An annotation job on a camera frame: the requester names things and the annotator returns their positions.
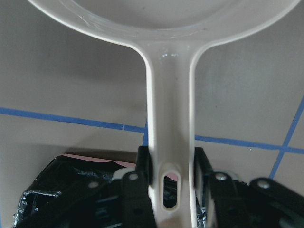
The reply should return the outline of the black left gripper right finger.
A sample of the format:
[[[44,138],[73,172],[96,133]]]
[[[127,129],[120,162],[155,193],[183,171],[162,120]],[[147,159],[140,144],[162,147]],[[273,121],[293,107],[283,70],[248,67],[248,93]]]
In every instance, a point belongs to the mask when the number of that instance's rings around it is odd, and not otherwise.
[[[194,183],[206,228],[241,228],[242,199],[225,172],[214,171],[204,150],[194,151]]]

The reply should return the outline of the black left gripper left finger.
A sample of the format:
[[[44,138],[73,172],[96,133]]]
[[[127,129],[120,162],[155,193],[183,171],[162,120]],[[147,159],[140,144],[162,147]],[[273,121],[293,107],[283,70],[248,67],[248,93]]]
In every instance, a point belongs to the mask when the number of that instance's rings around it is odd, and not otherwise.
[[[122,225],[124,228],[157,227],[149,197],[153,180],[152,160],[148,146],[140,146],[135,170],[126,173],[122,185]]]

